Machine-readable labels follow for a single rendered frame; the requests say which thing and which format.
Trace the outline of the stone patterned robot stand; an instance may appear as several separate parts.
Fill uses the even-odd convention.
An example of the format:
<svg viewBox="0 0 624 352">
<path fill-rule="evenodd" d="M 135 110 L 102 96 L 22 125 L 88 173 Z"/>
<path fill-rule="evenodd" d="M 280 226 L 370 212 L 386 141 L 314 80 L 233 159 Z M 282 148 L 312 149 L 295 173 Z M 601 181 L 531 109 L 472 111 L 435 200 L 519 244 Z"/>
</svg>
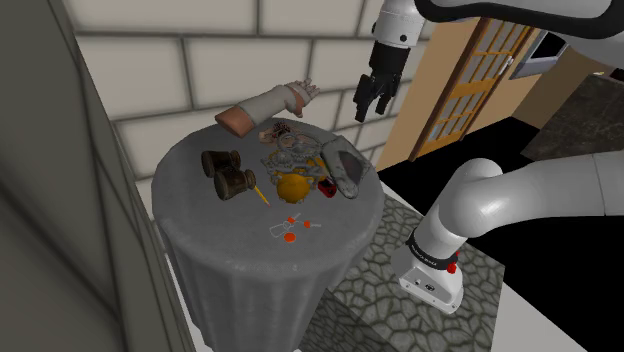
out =
<svg viewBox="0 0 624 352">
<path fill-rule="evenodd" d="M 490 352 L 505 266 L 475 247 L 459 250 L 464 297 L 447 315 L 401 290 L 390 255 L 422 216 L 390 196 L 363 260 L 327 289 L 301 352 Z"/>
</svg>

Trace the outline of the grey stone-like shoe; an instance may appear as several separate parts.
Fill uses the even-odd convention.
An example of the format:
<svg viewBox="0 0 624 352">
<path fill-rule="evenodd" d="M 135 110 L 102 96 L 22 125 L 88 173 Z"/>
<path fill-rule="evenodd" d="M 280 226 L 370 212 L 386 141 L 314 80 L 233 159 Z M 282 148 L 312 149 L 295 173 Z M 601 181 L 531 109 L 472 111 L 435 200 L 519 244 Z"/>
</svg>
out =
<svg viewBox="0 0 624 352">
<path fill-rule="evenodd" d="M 355 199 L 361 181 L 372 168 L 369 160 L 344 136 L 324 143 L 321 157 L 340 193 L 348 199 Z"/>
</svg>

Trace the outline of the beige and dark red figure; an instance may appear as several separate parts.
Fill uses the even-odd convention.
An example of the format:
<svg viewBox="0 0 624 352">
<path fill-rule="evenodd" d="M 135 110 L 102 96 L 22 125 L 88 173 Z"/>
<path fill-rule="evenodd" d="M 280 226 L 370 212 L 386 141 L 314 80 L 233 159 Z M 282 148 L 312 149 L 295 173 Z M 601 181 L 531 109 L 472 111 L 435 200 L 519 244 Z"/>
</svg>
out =
<svg viewBox="0 0 624 352">
<path fill-rule="evenodd" d="M 282 121 L 278 121 L 273 124 L 272 127 L 269 127 L 263 131 L 258 133 L 258 139 L 261 143 L 264 144 L 273 144 L 278 138 L 286 133 L 291 133 L 293 128 Z"/>
</svg>

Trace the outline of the silver ornate metal piece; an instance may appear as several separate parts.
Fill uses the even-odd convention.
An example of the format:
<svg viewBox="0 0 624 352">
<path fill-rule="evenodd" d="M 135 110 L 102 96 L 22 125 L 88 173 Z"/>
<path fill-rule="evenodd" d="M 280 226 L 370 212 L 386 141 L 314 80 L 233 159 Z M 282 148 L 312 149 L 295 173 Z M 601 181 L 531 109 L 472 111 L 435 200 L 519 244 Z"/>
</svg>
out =
<svg viewBox="0 0 624 352">
<path fill-rule="evenodd" d="M 289 132 L 279 136 L 276 145 L 276 151 L 261 159 L 272 184 L 287 174 L 298 174 L 313 185 L 330 176 L 321 158 L 322 143 L 316 137 Z"/>
</svg>

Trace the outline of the grey framed window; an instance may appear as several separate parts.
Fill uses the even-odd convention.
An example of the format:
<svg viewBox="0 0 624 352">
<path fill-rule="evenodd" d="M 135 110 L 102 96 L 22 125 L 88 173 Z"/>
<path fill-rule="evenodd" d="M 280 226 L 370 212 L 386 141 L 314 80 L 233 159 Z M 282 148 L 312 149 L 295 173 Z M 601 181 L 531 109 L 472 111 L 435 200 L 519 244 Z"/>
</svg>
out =
<svg viewBox="0 0 624 352">
<path fill-rule="evenodd" d="M 566 41 L 556 34 L 541 30 L 509 79 L 524 78 L 547 72 L 557 63 L 567 47 Z"/>
</svg>

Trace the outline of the orange and white small pieces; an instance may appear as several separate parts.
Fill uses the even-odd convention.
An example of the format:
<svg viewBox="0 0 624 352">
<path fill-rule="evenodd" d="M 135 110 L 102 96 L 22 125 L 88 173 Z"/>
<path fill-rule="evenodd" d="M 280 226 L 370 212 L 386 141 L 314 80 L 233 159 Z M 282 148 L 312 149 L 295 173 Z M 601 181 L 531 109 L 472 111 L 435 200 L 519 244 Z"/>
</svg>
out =
<svg viewBox="0 0 624 352">
<path fill-rule="evenodd" d="M 269 233 L 273 238 L 281 238 L 287 243 L 293 243 L 297 239 L 296 232 L 301 229 L 321 228 L 320 223 L 310 220 L 300 220 L 300 213 L 289 216 L 286 220 L 275 224 L 269 228 Z"/>
</svg>

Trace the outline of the bandaged model forearm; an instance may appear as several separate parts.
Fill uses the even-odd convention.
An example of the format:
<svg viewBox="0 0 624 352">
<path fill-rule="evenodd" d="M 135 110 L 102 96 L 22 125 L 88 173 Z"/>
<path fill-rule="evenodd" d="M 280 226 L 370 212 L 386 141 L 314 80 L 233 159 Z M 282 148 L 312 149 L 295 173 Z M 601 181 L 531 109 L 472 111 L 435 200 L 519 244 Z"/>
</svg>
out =
<svg viewBox="0 0 624 352">
<path fill-rule="evenodd" d="M 272 89 L 236 103 L 217 114 L 215 121 L 232 135 L 243 138 L 264 121 L 282 111 L 303 117 L 306 107 L 320 92 L 310 78 L 279 84 Z"/>
</svg>

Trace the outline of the round table with grey cloth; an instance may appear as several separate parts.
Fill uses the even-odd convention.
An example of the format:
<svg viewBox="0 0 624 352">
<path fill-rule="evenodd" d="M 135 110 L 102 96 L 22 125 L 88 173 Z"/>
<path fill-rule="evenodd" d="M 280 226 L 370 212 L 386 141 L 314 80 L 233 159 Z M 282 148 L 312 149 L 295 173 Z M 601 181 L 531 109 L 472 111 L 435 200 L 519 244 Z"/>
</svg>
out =
<svg viewBox="0 0 624 352">
<path fill-rule="evenodd" d="M 221 200 L 201 165 L 206 150 L 239 152 L 255 190 Z M 237 138 L 218 125 L 193 132 L 159 162 L 152 211 L 193 322 L 213 352 L 294 352 L 329 287 L 365 254 L 385 195 L 369 171 L 355 199 L 310 192 L 300 204 L 277 195 L 261 159 L 272 147 L 256 132 Z M 321 228 L 287 243 L 269 228 L 300 213 Z"/>
</svg>

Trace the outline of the wooden door with glass panes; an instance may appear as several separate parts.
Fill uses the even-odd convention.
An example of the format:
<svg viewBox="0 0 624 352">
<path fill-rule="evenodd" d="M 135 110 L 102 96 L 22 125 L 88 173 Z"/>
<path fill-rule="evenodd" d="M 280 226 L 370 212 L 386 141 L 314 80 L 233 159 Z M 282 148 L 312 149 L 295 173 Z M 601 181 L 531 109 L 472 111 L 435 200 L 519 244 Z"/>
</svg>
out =
<svg viewBox="0 0 624 352">
<path fill-rule="evenodd" d="M 481 18 L 458 59 L 411 161 L 464 138 L 535 29 Z"/>
</svg>

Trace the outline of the yellow round pot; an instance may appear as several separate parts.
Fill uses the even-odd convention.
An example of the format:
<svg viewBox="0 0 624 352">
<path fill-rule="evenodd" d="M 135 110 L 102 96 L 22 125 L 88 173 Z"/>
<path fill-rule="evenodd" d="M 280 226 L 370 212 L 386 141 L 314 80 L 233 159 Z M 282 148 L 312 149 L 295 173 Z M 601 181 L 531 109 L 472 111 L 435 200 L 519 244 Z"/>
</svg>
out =
<svg viewBox="0 0 624 352">
<path fill-rule="evenodd" d="M 277 181 L 279 198 L 289 204 L 297 204 L 304 200 L 311 189 L 313 179 L 297 173 L 280 173 Z"/>
</svg>

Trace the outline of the brown binoculars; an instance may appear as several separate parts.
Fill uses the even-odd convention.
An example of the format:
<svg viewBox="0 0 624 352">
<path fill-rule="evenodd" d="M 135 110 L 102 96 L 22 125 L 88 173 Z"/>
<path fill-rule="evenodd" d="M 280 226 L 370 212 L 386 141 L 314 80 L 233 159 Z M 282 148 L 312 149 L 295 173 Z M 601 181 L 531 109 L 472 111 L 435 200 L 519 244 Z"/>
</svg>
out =
<svg viewBox="0 0 624 352">
<path fill-rule="evenodd" d="M 238 151 L 203 151 L 201 164 L 204 174 L 214 181 L 218 197 L 229 200 L 256 187 L 256 177 L 251 169 L 241 169 Z"/>
</svg>

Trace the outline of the dark stone counter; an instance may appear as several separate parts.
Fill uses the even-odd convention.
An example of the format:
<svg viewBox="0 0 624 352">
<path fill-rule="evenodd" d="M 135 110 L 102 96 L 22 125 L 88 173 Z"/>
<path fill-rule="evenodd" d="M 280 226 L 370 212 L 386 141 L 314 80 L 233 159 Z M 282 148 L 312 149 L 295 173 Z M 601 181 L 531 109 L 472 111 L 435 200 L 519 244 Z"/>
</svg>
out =
<svg viewBox="0 0 624 352">
<path fill-rule="evenodd" d="M 541 161 L 624 149 L 624 82 L 590 75 L 521 154 Z"/>
</svg>

